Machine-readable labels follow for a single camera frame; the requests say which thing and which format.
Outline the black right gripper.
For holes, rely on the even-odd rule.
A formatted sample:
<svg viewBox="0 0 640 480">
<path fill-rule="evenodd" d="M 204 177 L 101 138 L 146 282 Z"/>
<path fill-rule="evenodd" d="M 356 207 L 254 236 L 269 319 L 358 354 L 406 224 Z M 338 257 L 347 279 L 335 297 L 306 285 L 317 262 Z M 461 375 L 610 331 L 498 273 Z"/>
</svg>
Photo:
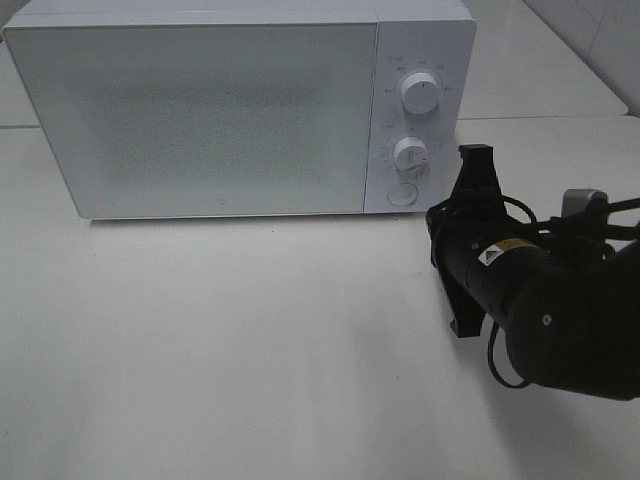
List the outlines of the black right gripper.
<svg viewBox="0 0 640 480">
<path fill-rule="evenodd" d="M 481 335 L 484 310 L 444 266 L 449 238 L 482 236 L 505 219 L 505 205 L 496 174 L 492 146 L 465 144 L 458 147 L 462 165 L 451 196 L 430 208 L 425 220 L 431 239 L 431 262 L 440 273 L 452 310 L 450 327 L 457 338 Z"/>
</svg>

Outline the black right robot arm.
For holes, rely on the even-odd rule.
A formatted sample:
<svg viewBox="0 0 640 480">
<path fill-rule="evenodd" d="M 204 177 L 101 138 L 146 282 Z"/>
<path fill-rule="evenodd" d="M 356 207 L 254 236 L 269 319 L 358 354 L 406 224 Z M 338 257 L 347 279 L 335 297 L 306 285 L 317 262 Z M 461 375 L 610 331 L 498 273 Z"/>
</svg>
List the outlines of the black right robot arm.
<svg viewBox="0 0 640 480">
<path fill-rule="evenodd" d="M 430 208 L 431 261 L 460 338 L 485 318 L 503 335 L 521 387 L 613 400 L 639 395 L 639 229 L 612 224 L 637 199 L 570 189 L 545 221 L 501 192 L 493 150 L 463 145 L 450 197 Z"/>
</svg>

